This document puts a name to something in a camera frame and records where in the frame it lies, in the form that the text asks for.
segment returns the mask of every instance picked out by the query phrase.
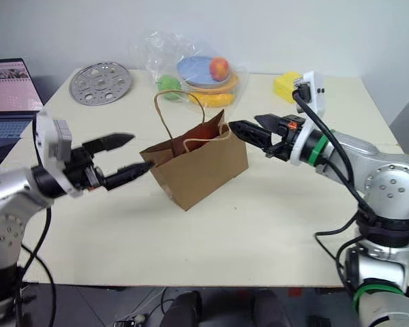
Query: brown paper bag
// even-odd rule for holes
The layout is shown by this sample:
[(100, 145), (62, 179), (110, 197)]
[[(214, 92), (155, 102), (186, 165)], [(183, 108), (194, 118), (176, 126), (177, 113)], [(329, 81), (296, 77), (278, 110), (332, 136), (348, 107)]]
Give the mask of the brown paper bag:
[[(205, 122), (205, 111), (200, 102), (202, 123), (173, 138), (157, 104), (158, 96), (172, 91), (176, 90), (159, 92), (154, 99), (157, 113), (170, 139), (140, 154), (145, 161), (155, 163), (151, 172), (156, 181), (186, 211), (246, 170), (247, 151), (245, 143), (225, 124), (224, 110)], [(186, 91), (176, 92), (189, 94)]]

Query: yellow box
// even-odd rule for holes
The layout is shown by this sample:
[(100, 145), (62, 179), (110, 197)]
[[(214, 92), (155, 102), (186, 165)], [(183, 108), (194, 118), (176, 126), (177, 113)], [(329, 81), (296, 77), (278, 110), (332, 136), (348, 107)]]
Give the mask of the yellow box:
[(292, 92), (294, 91), (294, 81), (300, 78), (301, 75), (296, 72), (289, 72), (274, 80), (273, 90), (274, 93), (284, 98), (290, 104), (294, 104), (295, 101), (292, 98)]

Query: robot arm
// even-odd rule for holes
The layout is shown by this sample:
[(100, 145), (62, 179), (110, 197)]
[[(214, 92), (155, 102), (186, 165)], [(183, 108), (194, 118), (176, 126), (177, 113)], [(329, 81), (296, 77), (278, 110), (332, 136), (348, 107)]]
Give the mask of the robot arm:
[(0, 320), (13, 316), (18, 285), (17, 261), (27, 222), (54, 199), (79, 196), (84, 190), (107, 190), (126, 184), (147, 172), (152, 163), (135, 163), (104, 176), (93, 164), (95, 153), (123, 146), (131, 134), (111, 134), (71, 149), (65, 121), (53, 121), (46, 112), (37, 120), (37, 148), (44, 166), (0, 174)]
[[(295, 82), (294, 94), (317, 116), (324, 114), (322, 78), (313, 72)], [(242, 140), (261, 148), (267, 157), (298, 165), (342, 183), (336, 174), (346, 171), (330, 140), (314, 129), (314, 122), (295, 115), (256, 116), (260, 126), (231, 122)], [(354, 171), (354, 188), (364, 196), (372, 213), (358, 207), (355, 215), (361, 240), (346, 252), (344, 276), (352, 290), (362, 326), (409, 326), (409, 156), (381, 153), (373, 144), (334, 133)]]

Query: white table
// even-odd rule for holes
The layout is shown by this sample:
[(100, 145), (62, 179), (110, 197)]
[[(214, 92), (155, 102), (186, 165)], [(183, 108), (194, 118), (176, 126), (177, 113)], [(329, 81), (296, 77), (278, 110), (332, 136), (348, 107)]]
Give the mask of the white table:
[[(132, 71), (132, 89), (106, 106), (77, 104), (67, 80), (47, 103), (66, 119), (74, 146), (127, 131), (136, 139), (122, 149), (98, 155), (106, 173), (140, 161), (139, 151), (168, 136), (153, 107), (154, 86)], [(273, 94), (273, 75), (252, 74), (230, 120), (273, 112), (296, 114)], [(326, 78), (330, 127), (373, 142), (380, 150), (401, 152), (360, 78)], [(197, 124), (199, 115), (163, 102), (174, 134)], [(0, 171), (35, 164), (27, 130)], [(184, 212), (146, 174), (107, 192), (98, 189), (79, 199), (63, 197), (52, 208), (52, 225), (40, 255), (57, 283), (85, 285), (339, 285), (334, 263), (312, 234), (344, 224), (356, 203), (344, 187), (299, 167), (267, 159), (247, 146), (249, 169)], [(44, 225), (44, 212), (27, 227), (32, 247)], [(334, 251), (353, 231), (325, 240)], [(34, 264), (31, 281), (47, 281)]]

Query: laptop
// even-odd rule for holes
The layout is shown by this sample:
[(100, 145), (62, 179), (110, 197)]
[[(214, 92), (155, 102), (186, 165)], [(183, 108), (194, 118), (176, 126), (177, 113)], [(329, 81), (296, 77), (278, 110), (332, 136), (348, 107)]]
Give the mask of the laptop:
[(0, 59), (0, 163), (42, 106), (24, 61)]

